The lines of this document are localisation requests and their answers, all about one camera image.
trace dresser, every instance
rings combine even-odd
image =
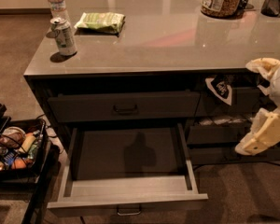
[[[218,20],[202,0],[66,0],[72,23],[83,12],[124,14],[119,36],[75,30],[77,54],[64,58],[44,37],[24,77],[67,152],[58,217],[120,216],[197,209],[192,165],[280,160],[280,144],[255,157],[235,145],[249,131],[240,122],[274,104],[257,88],[250,60],[280,60],[280,18],[253,10]],[[232,104],[205,80],[232,77]]]

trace empty drawer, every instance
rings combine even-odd
[[[232,105],[227,105],[209,92],[203,92],[197,107],[196,117],[224,114],[245,114],[259,110],[260,90],[258,88],[232,89]]]
[[[249,131],[248,122],[231,124],[229,126],[197,125],[189,128],[187,144],[217,144],[239,142]]]
[[[165,128],[74,129],[58,199],[58,217],[198,209],[199,194],[180,125]]]
[[[49,98],[58,122],[193,116],[200,94],[190,91],[61,95]]]

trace green package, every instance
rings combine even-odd
[[[92,29],[100,33],[118,34],[121,32],[125,16],[118,13],[83,13],[75,28]]]

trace dresser top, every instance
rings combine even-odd
[[[124,14],[120,35],[75,30],[77,54],[68,59],[44,37],[25,75],[245,69],[253,59],[280,60],[280,18],[262,15],[263,2],[249,0],[253,10],[214,19],[202,14],[202,0],[66,0],[73,25],[83,12]]]

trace gray carpet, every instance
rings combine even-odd
[[[13,120],[42,114],[22,77],[49,28],[49,15],[0,15],[0,103]],[[65,153],[60,157],[63,163]],[[135,217],[84,217],[85,223],[280,223],[280,166],[269,163],[207,165],[195,171],[198,188],[209,200],[198,211],[143,213]],[[0,224],[21,223],[27,200],[0,199]],[[83,223],[79,217],[43,223]]]

